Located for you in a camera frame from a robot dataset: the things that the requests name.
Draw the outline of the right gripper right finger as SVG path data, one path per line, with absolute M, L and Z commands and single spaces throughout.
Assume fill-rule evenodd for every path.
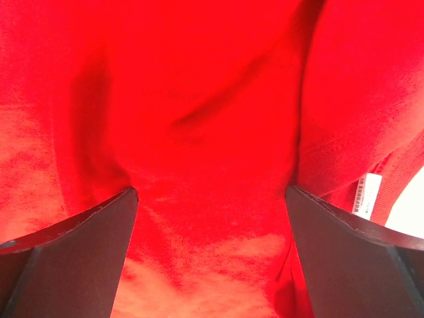
M 286 205 L 316 317 L 423 317 L 423 239 L 295 186 Z

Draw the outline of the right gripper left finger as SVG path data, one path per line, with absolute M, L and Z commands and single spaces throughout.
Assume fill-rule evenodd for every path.
M 128 188 L 1 244 L 2 317 L 110 317 L 138 197 Z

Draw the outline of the red t shirt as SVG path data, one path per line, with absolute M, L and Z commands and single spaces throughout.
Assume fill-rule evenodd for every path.
M 134 187 L 114 317 L 311 317 L 286 187 L 422 167 L 422 1 L 1 2 L 1 240 Z

